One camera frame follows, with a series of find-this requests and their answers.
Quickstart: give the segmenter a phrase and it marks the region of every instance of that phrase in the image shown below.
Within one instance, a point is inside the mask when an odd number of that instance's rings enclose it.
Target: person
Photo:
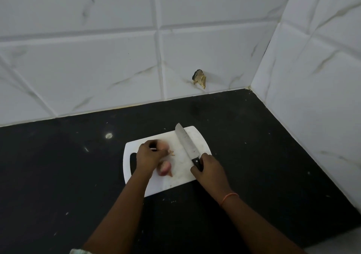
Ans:
[[[160,159],[168,155],[167,150],[150,149],[156,142],[149,140],[140,145],[136,170],[113,207],[82,249],[73,249],[71,254],[127,254],[131,251],[149,179]],[[305,254],[232,191],[223,167],[213,156],[203,153],[201,161],[203,171],[193,166],[192,174],[230,217],[251,253]]]

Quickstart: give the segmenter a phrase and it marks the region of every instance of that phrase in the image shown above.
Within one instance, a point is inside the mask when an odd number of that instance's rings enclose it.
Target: cutting board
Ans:
[[[201,154],[204,152],[211,154],[205,139],[194,126],[186,127],[184,129]],[[168,175],[159,176],[156,170],[154,170],[152,177],[149,180],[146,193],[144,195],[145,197],[195,180],[190,171],[193,166],[191,158],[189,158],[182,144],[179,142],[175,131],[170,131],[125,144],[123,155],[123,173],[125,183],[128,182],[131,176],[130,155],[134,152],[136,153],[141,144],[151,139],[161,139],[168,142],[170,149],[174,151],[174,156],[168,155],[166,157],[166,159],[172,164],[173,177]]]

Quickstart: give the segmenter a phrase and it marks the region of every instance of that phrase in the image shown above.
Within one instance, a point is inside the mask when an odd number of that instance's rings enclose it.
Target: bracelet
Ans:
[[[224,203],[224,201],[225,201],[229,196],[232,196],[232,195],[237,195],[237,197],[239,197],[239,195],[238,195],[237,193],[235,193],[235,192],[229,193],[229,194],[227,194],[227,195],[223,198],[222,202],[219,203],[219,206],[222,206],[223,203]]]

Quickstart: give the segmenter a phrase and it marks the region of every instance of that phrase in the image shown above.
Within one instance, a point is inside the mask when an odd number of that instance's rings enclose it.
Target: knife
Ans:
[[[191,158],[193,164],[197,167],[197,169],[199,169],[199,171],[203,171],[203,165],[200,163],[201,154],[192,139],[179,123],[175,126],[175,134],[177,135],[179,142],[186,150],[188,156]]]

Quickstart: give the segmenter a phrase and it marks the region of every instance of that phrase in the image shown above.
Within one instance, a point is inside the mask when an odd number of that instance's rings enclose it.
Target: black knife handle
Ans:
[[[201,164],[201,160],[198,157],[192,159],[192,162],[199,171],[203,171],[203,165]]]

